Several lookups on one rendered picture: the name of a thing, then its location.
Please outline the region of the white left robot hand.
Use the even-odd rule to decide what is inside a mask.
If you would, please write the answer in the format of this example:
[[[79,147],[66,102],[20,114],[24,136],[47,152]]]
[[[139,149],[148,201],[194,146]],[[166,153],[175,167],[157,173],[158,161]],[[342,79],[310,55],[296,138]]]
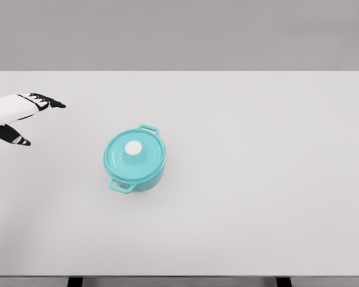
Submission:
[[[32,117],[48,108],[64,109],[66,105],[39,93],[19,93],[0,97],[0,140],[13,145],[30,146],[31,142],[10,124]]]

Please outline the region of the turquoise lid with white knob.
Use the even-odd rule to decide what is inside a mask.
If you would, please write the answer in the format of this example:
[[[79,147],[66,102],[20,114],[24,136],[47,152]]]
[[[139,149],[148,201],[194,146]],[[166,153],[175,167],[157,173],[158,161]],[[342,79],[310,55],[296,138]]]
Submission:
[[[131,154],[126,151],[130,142],[139,142],[141,150]],[[163,141],[145,129],[131,129],[112,138],[105,148],[105,170],[114,179],[125,182],[144,181],[159,173],[166,161]]]

